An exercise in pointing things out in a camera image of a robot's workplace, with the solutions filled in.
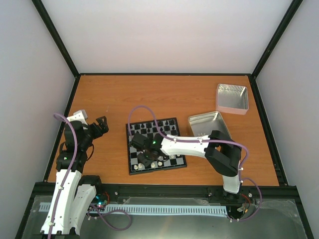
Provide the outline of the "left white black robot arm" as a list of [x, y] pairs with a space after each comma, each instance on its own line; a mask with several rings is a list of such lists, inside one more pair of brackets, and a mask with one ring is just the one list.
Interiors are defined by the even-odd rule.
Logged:
[[70, 117], [55, 114], [65, 122], [65, 141], [56, 160], [56, 182], [50, 208], [40, 234], [47, 239], [78, 239], [83, 220], [93, 200], [103, 197], [101, 178], [84, 176], [87, 154], [93, 140], [109, 131], [107, 118], [87, 124], [87, 116], [78, 112]]

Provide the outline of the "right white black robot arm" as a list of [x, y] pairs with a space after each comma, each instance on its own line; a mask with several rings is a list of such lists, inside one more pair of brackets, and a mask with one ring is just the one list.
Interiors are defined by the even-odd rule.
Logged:
[[239, 193], [239, 168], [243, 146], [218, 130], [213, 130], [210, 135], [197, 137], [161, 132], [147, 137], [135, 133], [130, 146], [140, 151], [140, 159], [147, 163], [157, 161], [160, 157], [167, 159], [178, 155], [204, 158], [222, 176], [223, 190], [230, 194]]

